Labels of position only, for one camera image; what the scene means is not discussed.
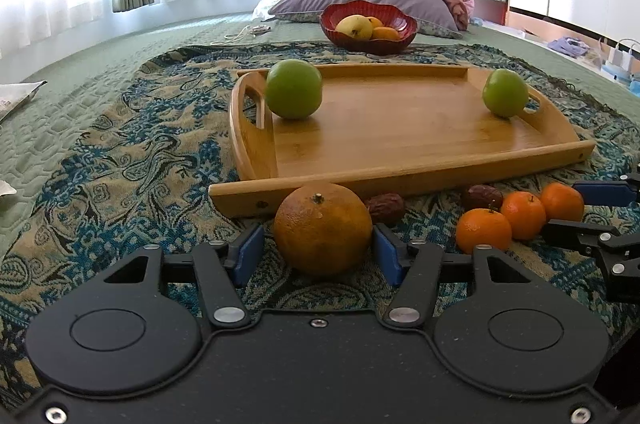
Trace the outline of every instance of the charging cable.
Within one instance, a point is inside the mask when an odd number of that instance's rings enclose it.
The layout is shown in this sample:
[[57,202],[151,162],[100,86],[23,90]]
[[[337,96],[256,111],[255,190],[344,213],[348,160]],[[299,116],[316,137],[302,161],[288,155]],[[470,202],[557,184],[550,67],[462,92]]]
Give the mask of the charging cable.
[[237,43],[242,41],[247,36],[252,36],[253,38],[260,36],[262,34],[266,34],[271,31],[271,27],[267,25],[247,25],[240,32],[236,34],[226,34],[224,41],[214,41],[210,43],[210,45],[214,46],[222,46]]

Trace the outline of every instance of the tray handle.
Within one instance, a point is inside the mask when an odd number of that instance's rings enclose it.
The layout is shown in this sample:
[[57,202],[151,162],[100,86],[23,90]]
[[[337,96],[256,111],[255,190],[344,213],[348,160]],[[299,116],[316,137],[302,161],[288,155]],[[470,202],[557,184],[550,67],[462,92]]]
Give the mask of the tray handle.
[[555,143],[580,140],[571,123],[549,99],[531,86],[529,86],[529,97],[537,100],[540,106],[535,112],[525,109],[519,114],[522,120]]
[[[243,74],[231,92],[229,136],[241,180],[278,176],[271,111],[264,100],[266,80],[260,72]],[[244,114],[244,98],[256,105],[255,124]]]

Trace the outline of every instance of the blue gripper pad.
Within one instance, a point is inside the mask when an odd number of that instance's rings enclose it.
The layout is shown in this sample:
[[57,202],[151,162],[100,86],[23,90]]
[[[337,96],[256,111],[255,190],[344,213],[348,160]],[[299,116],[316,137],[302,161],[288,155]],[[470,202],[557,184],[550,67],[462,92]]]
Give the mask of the blue gripper pad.
[[386,282],[392,287],[400,286],[406,275],[406,270],[402,268],[398,261],[396,248],[385,238],[384,234],[382,234],[376,226],[373,227],[372,247],[374,256]]
[[253,274],[256,267],[258,267],[263,249],[264,227],[260,224],[255,227],[244,243],[241,244],[238,251],[238,262],[236,266],[229,271],[231,281],[236,287],[244,287],[249,282],[251,274]]
[[578,181],[574,184],[588,206],[617,206],[626,208],[635,202],[638,193],[624,181]]

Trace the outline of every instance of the purple cloth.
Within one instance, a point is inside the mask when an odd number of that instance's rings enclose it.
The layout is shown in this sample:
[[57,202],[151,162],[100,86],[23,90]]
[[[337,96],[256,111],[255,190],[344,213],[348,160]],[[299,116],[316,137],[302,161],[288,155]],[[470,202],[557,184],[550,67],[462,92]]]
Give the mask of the purple cloth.
[[572,58],[583,56],[589,52],[589,46],[586,43],[576,38],[570,38],[569,36],[550,41],[546,46]]

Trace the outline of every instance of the patterned blanket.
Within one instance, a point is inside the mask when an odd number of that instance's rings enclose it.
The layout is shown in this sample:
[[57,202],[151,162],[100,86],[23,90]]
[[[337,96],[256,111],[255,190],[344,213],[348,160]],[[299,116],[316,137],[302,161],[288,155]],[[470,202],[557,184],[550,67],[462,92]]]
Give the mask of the patterned blanket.
[[[597,147],[583,164],[496,184],[503,192],[538,192],[552,180],[611,179],[640,158],[638,127],[561,79],[487,46],[412,45],[402,55],[379,58],[317,42],[250,47],[190,46],[142,65],[132,85],[102,112],[60,163],[31,218],[0,267],[0,398],[14,407],[38,389],[24,353],[30,320],[80,283],[140,245],[154,242],[183,252],[203,240],[229,240],[244,227],[216,212],[207,196],[213,182],[238,180],[228,139],[228,101],[239,68],[269,67],[285,58],[313,64],[412,62],[506,67],[544,93],[569,118],[579,136]],[[462,209],[454,191],[413,198],[396,227],[404,240],[426,238],[454,251]],[[589,208],[589,222],[622,233],[639,229],[640,211]],[[639,309],[604,300],[602,277],[590,258],[535,240],[514,243],[509,254],[601,316],[620,345],[639,326]],[[191,285],[170,295],[197,313]],[[442,287],[436,312],[466,295],[461,284]],[[381,309],[392,290],[367,262],[335,282],[313,283],[289,270],[267,224],[265,256],[241,291],[252,310],[273,308]]]

